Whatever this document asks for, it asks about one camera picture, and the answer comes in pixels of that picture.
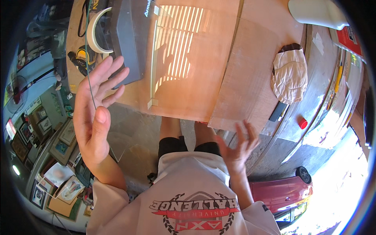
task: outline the leg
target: leg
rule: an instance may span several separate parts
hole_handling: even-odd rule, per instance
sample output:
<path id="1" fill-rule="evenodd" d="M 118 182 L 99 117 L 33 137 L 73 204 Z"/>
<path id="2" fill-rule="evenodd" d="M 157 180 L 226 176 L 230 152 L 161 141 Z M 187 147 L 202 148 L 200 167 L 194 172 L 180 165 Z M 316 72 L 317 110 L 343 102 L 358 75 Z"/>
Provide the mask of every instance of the leg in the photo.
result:
<path id="1" fill-rule="evenodd" d="M 180 119 L 162 117 L 161 130 L 159 134 L 158 158 L 167 153 L 186 152 L 187 146 L 182 136 Z"/>
<path id="2" fill-rule="evenodd" d="M 196 133 L 196 147 L 197 152 L 213 153 L 221 156 L 217 142 L 215 141 L 215 131 L 208 127 L 207 124 L 195 122 L 194 131 Z"/>
<path id="3" fill-rule="evenodd" d="M 180 136 L 182 136 L 182 130 L 180 128 L 180 119 L 162 117 L 159 140 L 167 137 L 174 137 L 176 139 L 179 139 Z"/>
<path id="4" fill-rule="evenodd" d="M 215 142 L 214 136 L 216 135 L 213 128 L 208 127 L 205 123 L 194 122 L 194 132 L 196 134 L 196 146 L 208 142 Z"/>

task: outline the hand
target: hand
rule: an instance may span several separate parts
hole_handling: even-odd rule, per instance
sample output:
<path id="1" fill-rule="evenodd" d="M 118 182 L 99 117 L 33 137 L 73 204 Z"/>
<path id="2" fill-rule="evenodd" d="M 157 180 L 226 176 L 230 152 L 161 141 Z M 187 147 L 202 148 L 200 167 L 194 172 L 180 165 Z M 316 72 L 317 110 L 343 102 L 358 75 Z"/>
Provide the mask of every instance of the hand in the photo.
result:
<path id="1" fill-rule="evenodd" d="M 238 145 L 235 149 L 229 148 L 221 137 L 215 136 L 216 141 L 219 145 L 219 150 L 226 163 L 227 169 L 230 176 L 239 175 L 245 173 L 246 166 L 245 162 L 249 155 L 260 143 L 258 134 L 256 133 L 254 127 L 243 120 L 244 126 L 247 129 L 249 139 L 245 139 L 238 123 L 235 124 L 236 132 L 238 135 Z"/>
<path id="2" fill-rule="evenodd" d="M 129 68 L 124 68 L 115 77 L 108 79 L 123 62 L 122 56 L 114 61 L 108 56 L 89 73 L 91 92 L 97 110 L 91 97 L 88 77 L 85 77 L 78 87 L 73 124 L 82 159 L 86 165 L 100 164 L 109 153 L 107 134 L 111 125 L 111 115 L 107 107 L 124 93 L 124 85 L 121 85 L 114 94 L 107 97 L 105 95 L 108 90 L 128 76 Z"/>

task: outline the green wire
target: green wire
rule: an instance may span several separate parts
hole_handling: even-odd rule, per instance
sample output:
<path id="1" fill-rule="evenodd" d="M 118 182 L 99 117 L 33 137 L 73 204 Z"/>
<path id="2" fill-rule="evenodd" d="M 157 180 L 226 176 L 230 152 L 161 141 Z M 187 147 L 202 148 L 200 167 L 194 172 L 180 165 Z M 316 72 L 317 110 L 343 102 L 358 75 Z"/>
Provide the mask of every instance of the green wire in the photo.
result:
<path id="1" fill-rule="evenodd" d="M 94 96 L 93 96 L 93 93 L 91 92 L 91 84 L 90 84 L 90 76 L 89 76 L 89 62 L 88 62 L 89 61 L 89 56 L 88 56 L 88 25 L 89 25 L 89 12 L 90 12 L 91 1 L 92 0 L 89 0 L 88 8 L 86 10 L 85 57 L 86 57 L 86 72 L 88 74 L 87 76 L 88 76 L 88 81 L 89 81 L 91 98 L 93 100 L 94 108 L 95 108 L 95 110 L 97 110 L 97 107 L 96 107 L 95 101 L 94 101 Z M 112 155 L 115 157 L 115 153 L 112 150 L 110 142 L 108 141 L 108 139 L 107 139 L 107 143 L 108 143 L 108 146 L 110 147 L 110 151 L 111 151 Z"/>

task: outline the red car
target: red car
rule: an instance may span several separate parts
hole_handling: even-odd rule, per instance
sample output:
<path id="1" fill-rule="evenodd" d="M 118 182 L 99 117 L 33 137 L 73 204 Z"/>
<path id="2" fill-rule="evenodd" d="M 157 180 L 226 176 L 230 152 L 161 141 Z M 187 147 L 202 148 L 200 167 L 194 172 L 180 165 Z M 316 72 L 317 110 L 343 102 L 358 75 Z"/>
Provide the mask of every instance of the red car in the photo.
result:
<path id="1" fill-rule="evenodd" d="M 313 194 L 312 178 L 304 167 L 298 167 L 294 177 L 249 185 L 253 199 L 265 203 L 280 229 L 291 225 L 306 211 Z"/>

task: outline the car wheel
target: car wheel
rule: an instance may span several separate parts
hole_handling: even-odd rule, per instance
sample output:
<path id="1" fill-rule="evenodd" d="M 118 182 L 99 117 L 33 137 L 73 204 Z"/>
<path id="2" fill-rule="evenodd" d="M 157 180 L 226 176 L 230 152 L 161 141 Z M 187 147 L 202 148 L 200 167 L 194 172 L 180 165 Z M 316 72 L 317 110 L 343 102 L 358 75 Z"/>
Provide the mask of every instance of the car wheel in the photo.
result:
<path id="1" fill-rule="evenodd" d="M 312 181 L 312 178 L 305 167 L 298 167 L 296 169 L 295 175 L 299 176 L 305 183 L 311 183 Z"/>

